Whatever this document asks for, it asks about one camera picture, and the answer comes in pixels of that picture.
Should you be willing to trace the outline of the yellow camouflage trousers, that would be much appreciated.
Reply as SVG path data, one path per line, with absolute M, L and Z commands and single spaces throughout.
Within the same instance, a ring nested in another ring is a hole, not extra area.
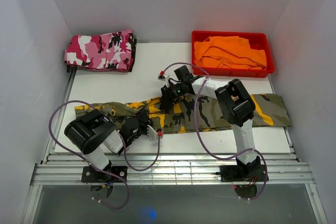
M 80 117 L 96 108 L 117 126 L 122 126 L 128 118 L 142 116 L 151 121 L 154 129 L 162 129 L 165 134 L 195 132 L 196 128 L 201 132 L 231 129 L 220 111 L 217 100 L 202 95 L 198 102 L 195 102 L 195 97 L 183 96 L 168 112 L 160 110 L 161 101 L 156 97 L 142 102 L 81 105 L 75 107 L 75 114 L 76 117 Z M 281 96 L 267 93 L 253 94 L 251 98 L 256 106 L 253 127 L 292 126 Z

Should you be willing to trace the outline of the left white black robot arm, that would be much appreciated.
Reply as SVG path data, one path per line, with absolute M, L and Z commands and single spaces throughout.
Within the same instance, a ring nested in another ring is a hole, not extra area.
M 120 156 L 141 135 L 147 135 L 154 141 L 159 141 L 162 136 L 161 130 L 152 127 L 146 112 L 127 116 L 121 122 L 112 122 L 97 109 L 70 122 L 64 134 L 89 163 L 82 172 L 83 183 L 121 183 L 127 179 L 128 168 L 112 165 L 103 146 Z

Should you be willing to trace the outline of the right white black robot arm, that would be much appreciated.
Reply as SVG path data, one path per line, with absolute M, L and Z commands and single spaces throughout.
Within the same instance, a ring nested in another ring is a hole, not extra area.
M 255 103 L 239 79 L 229 82 L 212 80 L 208 74 L 195 76 L 187 66 L 175 71 L 176 83 L 161 71 L 158 79 L 165 82 L 161 88 L 161 110 L 167 112 L 178 99 L 186 94 L 196 95 L 198 103 L 202 95 L 217 100 L 224 119 L 233 129 L 237 153 L 232 156 L 236 165 L 221 166 L 218 174 L 222 182 L 256 181 L 259 174 L 265 174 L 260 153 L 255 149 L 253 118 Z

